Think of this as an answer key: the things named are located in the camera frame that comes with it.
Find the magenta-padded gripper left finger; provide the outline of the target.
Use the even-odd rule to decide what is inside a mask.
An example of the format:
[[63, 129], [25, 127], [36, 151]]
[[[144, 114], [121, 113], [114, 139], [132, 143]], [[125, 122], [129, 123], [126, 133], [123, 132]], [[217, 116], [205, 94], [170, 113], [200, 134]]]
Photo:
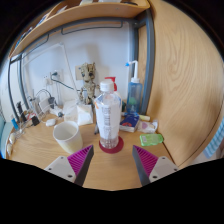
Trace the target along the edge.
[[59, 156], [45, 168], [45, 171], [82, 186], [93, 155], [94, 147], [90, 145], [68, 157]]

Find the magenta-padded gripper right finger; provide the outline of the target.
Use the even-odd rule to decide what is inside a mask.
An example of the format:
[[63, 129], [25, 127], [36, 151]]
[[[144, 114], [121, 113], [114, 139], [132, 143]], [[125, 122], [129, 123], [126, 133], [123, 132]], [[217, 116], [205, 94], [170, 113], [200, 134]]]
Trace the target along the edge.
[[166, 156], [157, 157], [136, 145], [133, 146], [132, 155], [135, 160], [140, 182], [143, 186], [179, 170]]

